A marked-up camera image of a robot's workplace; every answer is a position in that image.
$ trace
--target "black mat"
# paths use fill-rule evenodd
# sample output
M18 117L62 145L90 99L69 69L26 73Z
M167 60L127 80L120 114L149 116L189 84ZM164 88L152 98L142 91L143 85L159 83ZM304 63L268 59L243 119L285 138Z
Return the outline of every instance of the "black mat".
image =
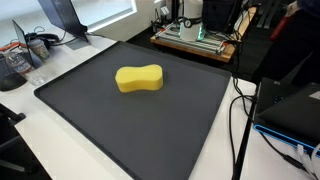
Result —
M159 64L159 91L123 94L123 66ZM230 74L118 42L35 91L134 179L188 179Z

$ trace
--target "yellow sponge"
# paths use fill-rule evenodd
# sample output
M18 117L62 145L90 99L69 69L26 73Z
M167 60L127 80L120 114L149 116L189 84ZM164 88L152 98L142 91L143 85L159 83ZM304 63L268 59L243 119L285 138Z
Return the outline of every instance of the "yellow sponge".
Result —
M143 67L122 67L117 71L116 82L123 93L137 90L159 90L163 85L162 68L152 64Z

